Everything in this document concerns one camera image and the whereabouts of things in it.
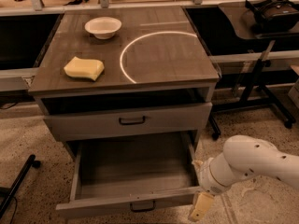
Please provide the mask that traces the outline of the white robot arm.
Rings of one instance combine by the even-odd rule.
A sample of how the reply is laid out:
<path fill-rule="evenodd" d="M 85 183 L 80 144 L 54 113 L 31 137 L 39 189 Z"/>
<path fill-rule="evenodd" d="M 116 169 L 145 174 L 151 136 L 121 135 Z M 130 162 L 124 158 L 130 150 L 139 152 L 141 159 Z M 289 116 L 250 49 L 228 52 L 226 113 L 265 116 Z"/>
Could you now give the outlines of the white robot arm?
<path fill-rule="evenodd" d="M 299 157 L 279 151 L 272 143 L 246 135 L 228 138 L 222 153 L 206 161 L 193 160 L 199 190 L 193 196 L 189 220 L 201 220 L 214 197 L 231 186 L 265 175 L 299 189 Z"/>

